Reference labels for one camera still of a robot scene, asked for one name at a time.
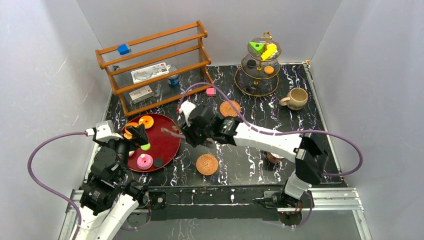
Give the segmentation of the metal tongs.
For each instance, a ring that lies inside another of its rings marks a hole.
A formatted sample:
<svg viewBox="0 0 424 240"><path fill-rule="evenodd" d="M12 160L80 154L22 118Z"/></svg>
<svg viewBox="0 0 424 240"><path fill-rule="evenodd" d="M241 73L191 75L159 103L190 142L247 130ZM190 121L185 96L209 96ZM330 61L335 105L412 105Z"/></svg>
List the metal tongs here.
<svg viewBox="0 0 424 240"><path fill-rule="evenodd" d="M174 138L179 138L179 139L185 140L187 142L187 139L186 139L186 137L183 134L173 132L173 131L165 128L165 127L162 127L160 130L164 134L167 134L167 135L172 136ZM202 145L202 146L205 146L205 147L207 147L209 145L213 145L213 144L216 144L216 142L213 139L211 139L211 138L207 138L202 143L198 143L198 145Z"/></svg>

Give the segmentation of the dark red round tray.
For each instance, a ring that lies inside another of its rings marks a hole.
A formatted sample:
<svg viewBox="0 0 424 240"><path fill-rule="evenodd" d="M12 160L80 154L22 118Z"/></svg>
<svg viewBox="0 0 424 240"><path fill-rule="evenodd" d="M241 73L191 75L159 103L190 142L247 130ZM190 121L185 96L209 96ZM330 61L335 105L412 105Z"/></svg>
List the dark red round tray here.
<svg viewBox="0 0 424 240"><path fill-rule="evenodd" d="M161 128L167 128L175 133L180 133L173 129L176 123L168 116L157 113L149 113L153 117L154 125L146 130L151 148L148 151L143 151L141 148L135 150L134 154L129 157L128 167L130 170L140 173L148 173L159 170L170 163L179 151L181 140L161 132ZM147 170L141 170L137 167L136 161L141 154L151 155L153 160L156 158L163 159L163 166L155 168L153 165Z"/></svg>

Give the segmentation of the black sandwich cookie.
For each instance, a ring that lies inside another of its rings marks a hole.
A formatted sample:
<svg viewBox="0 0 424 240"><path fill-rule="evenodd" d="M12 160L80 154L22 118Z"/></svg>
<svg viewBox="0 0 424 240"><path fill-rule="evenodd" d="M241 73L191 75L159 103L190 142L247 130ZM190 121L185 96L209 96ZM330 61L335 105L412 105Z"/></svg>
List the black sandwich cookie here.
<svg viewBox="0 0 424 240"><path fill-rule="evenodd" d="M161 168L164 165L164 161L162 158L155 158L153 160L153 166L157 169Z"/></svg>
<svg viewBox="0 0 424 240"><path fill-rule="evenodd" d="M246 62L246 65L247 65L249 68L254 68L254 67L256 66L256 61L255 61L255 60L253 60L253 59L249 59L249 60Z"/></svg>

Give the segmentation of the round biscuit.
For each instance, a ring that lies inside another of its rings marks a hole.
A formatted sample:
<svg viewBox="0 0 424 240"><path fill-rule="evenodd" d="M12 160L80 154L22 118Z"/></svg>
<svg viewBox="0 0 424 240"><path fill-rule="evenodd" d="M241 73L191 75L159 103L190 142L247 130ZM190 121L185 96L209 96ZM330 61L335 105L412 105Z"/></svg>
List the round biscuit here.
<svg viewBox="0 0 424 240"><path fill-rule="evenodd" d="M264 71L265 74L271 75L271 74L274 73L275 70L272 66L268 65L268 66L264 67L263 71Z"/></svg>

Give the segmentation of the green cake wedge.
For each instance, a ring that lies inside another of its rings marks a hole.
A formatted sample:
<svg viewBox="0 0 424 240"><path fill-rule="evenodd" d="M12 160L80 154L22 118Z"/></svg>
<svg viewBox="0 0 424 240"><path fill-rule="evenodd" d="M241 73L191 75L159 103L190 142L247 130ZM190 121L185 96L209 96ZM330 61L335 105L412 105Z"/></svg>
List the green cake wedge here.
<svg viewBox="0 0 424 240"><path fill-rule="evenodd" d="M266 50L266 43L249 41L247 49L248 52L252 55L261 55Z"/></svg>

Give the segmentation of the yellow cake slice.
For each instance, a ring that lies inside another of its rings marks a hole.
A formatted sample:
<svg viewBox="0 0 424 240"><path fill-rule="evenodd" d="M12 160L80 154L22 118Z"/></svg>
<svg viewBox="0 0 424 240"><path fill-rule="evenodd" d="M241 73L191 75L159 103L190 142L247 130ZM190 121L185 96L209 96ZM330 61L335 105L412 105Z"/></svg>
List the yellow cake slice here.
<svg viewBox="0 0 424 240"><path fill-rule="evenodd" d="M278 48L274 43L267 43L265 46L265 51L261 54L261 59L263 61L272 58L278 53Z"/></svg>

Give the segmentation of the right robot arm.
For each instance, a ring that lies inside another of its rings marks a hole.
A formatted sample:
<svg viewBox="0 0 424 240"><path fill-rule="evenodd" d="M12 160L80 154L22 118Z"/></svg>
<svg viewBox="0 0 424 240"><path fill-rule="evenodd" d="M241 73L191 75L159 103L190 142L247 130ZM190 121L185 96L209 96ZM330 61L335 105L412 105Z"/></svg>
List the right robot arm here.
<svg viewBox="0 0 424 240"><path fill-rule="evenodd" d="M293 162L295 169L276 198L278 204L295 207L309 188L321 183L329 153L319 146L314 133L283 134L244 123L240 117L215 115L209 107L189 101L183 102L177 112L183 117L181 132L194 148L207 141L255 147Z"/></svg>

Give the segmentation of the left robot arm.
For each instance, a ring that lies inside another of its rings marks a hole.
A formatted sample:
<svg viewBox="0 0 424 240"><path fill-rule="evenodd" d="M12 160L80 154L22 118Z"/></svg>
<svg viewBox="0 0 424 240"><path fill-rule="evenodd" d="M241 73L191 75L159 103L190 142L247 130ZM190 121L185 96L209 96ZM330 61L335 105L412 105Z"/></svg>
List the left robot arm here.
<svg viewBox="0 0 424 240"><path fill-rule="evenodd" d="M126 181L130 152L149 138L144 125L129 126L132 137L118 133L111 121L102 121L85 131L101 146L82 187L74 240L111 240L136 208L150 206L148 187Z"/></svg>

